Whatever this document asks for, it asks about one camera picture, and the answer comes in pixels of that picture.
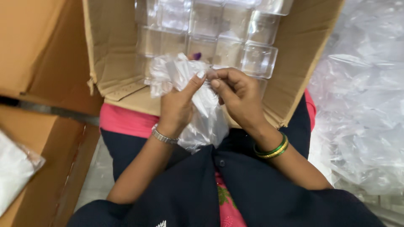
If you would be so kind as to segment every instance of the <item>plastic bag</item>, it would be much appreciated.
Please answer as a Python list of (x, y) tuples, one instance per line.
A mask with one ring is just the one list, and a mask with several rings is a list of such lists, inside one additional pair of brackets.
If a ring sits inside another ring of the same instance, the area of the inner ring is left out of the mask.
[(0, 216), (44, 163), (44, 158), (17, 146), (0, 130)]
[[(173, 88), (182, 91), (195, 74), (205, 74), (209, 65), (202, 61), (189, 61), (184, 54), (155, 57), (150, 66), (150, 85), (153, 98), (161, 97)], [(200, 146), (213, 144), (218, 147), (229, 133), (225, 115), (219, 105), (218, 95), (206, 81), (192, 97), (195, 111), (191, 123), (179, 136), (178, 144), (195, 153)]]
[(370, 195), (404, 192), (403, 37), (403, 0), (347, 0), (308, 86), (310, 152)]

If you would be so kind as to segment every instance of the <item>woman's left hand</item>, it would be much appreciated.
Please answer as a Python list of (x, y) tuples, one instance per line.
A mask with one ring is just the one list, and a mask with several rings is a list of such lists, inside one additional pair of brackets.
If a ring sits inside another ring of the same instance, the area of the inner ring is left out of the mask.
[(191, 122), (193, 103), (192, 96), (203, 85), (206, 76), (194, 75), (182, 91), (173, 89), (161, 97), (161, 116), (157, 131), (162, 135), (175, 139)]

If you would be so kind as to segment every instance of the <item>forearm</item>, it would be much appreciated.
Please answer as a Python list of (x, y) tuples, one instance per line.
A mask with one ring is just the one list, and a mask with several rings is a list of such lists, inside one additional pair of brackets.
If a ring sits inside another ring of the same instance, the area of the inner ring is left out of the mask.
[[(282, 134), (269, 123), (251, 130), (249, 134), (263, 151), (271, 151), (282, 142)], [(324, 175), (297, 152), (291, 144), (289, 144), (287, 150), (282, 155), (267, 159), (267, 162), (275, 166), (294, 184), (308, 190), (332, 188)]]
[(167, 166), (174, 145), (151, 136), (136, 158), (119, 176), (107, 200), (117, 204), (133, 203), (146, 190), (150, 182)]

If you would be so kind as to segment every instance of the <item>bangle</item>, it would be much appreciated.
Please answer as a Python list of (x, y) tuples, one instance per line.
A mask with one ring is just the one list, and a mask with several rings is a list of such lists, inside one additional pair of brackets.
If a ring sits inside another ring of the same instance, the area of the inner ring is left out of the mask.
[(280, 143), (280, 145), (277, 148), (275, 148), (271, 151), (268, 151), (268, 152), (261, 152), (261, 151), (259, 151), (260, 149), (258, 149), (258, 148), (256, 149), (254, 146), (255, 153), (257, 155), (266, 156), (266, 155), (269, 155), (269, 154), (272, 154), (272, 153), (275, 153), (276, 151), (278, 151), (285, 144), (285, 141), (287, 139), (286, 135), (283, 132), (280, 132), (280, 133), (282, 134), (282, 142)]
[(282, 140), (282, 143), (279, 145), (279, 147), (277, 147), (276, 149), (274, 149), (270, 152), (262, 153), (262, 152), (257, 151), (256, 145), (255, 145), (254, 146), (255, 154), (258, 157), (265, 158), (265, 159), (274, 158), (274, 157), (277, 157), (277, 156), (283, 154), (283, 152), (285, 152), (289, 146), (289, 140), (288, 140), (288, 137), (284, 133), (282, 133), (282, 135), (283, 135), (283, 140)]

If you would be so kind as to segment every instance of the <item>wrist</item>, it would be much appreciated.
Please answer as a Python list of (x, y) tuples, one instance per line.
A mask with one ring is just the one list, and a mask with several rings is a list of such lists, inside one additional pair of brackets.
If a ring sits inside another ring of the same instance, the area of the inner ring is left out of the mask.
[(277, 148), (283, 140), (283, 135), (268, 122), (257, 126), (249, 134), (262, 151), (271, 151)]
[(177, 127), (174, 124), (170, 124), (170, 123), (166, 123), (166, 122), (162, 122), (160, 121), (157, 124), (157, 128), (156, 130), (162, 134), (165, 137), (168, 137), (170, 139), (176, 139), (179, 137), (179, 135), (181, 134), (183, 128), (181, 127)]

